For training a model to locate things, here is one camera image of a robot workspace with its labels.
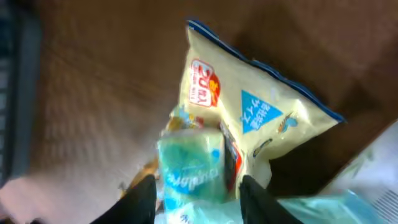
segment blue bag edge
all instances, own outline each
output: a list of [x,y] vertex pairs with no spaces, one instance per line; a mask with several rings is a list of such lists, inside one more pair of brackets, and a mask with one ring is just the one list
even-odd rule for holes
[[275,79],[279,80],[282,83],[285,83],[286,85],[290,86],[294,90],[298,91],[301,93],[303,96],[305,96],[307,99],[309,99],[312,103],[316,104],[322,111],[324,111],[327,115],[329,115],[331,118],[337,120],[339,123],[344,122],[345,119],[342,115],[332,111],[329,109],[327,106],[325,106],[308,88],[305,86],[293,82],[292,80],[288,80],[285,78],[283,75],[281,75],[276,69],[272,68],[271,66],[262,63],[257,60],[249,60],[247,59],[243,54],[241,54],[239,51],[234,49],[233,47],[229,46],[228,44],[224,43],[222,40],[218,38],[218,36],[206,25],[204,25],[202,22],[197,21],[197,20],[188,20],[188,26],[189,28],[197,31],[199,34],[202,36],[206,37],[208,40],[210,40],[212,43],[216,44],[223,50],[227,51],[229,54],[234,55],[236,58],[252,65],[253,67],[256,67],[262,71],[267,72],[270,74],[272,77]]
[[376,209],[351,190],[345,192],[345,201],[343,203],[362,222],[384,223],[377,214]]

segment plastic wrapper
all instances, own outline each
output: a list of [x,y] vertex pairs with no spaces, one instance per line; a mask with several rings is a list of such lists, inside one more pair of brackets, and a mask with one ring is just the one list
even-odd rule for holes
[[179,131],[182,129],[198,129],[205,127],[205,120],[194,114],[189,114],[184,110],[184,107],[177,106],[170,114],[170,121],[162,134]]
[[[278,202],[305,224],[382,224],[375,210],[352,192],[337,196],[280,199]],[[239,201],[224,204],[192,202],[176,212],[160,214],[161,223],[234,223],[243,224]]]
[[343,118],[305,87],[227,46],[207,27],[189,21],[190,48],[180,85],[179,108],[220,126],[235,155],[235,176],[253,176],[263,187],[268,160],[338,124]]
[[224,138],[216,129],[181,130],[157,143],[166,212],[187,203],[226,200]]

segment red logo label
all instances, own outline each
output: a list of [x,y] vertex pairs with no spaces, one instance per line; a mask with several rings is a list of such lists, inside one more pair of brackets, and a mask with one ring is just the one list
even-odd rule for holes
[[190,102],[206,107],[217,106],[220,90],[220,82],[213,67],[201,60],[193,60],[189,91]]
[[234,154],[234,159],[235,159],[235,173],[233,176],[234,182],[236,182],[236,177],[238,176],[239,171],[241,170],[242,166],[242,157],[240,153],[238,152],[238,147],[235,142],[232,143],[233,145],[233,154]]

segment snack bag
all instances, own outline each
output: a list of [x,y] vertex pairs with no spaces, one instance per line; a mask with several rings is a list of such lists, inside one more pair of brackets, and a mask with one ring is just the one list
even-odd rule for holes
[[197,200],[226,200],[224,137],[216,129],[186,129],[157,143],[166,212]]
[[302,85],[246,59],[203,24],[188,23],[190,48],[179,105],[213,125],[221,124],[236,155],[236,178],[250,174],[266,187],[271,172],[262,173],[269,159],[343,121]]

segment chip bag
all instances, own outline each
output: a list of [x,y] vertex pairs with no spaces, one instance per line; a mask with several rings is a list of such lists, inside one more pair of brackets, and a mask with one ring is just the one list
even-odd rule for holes
[[343,121],[305,87],[246,59],[198,21],[188,22],[187,35],[190,48],[178,106],[221,126],[235,155],[238,180],[250,174],[266,187],[269,159]]

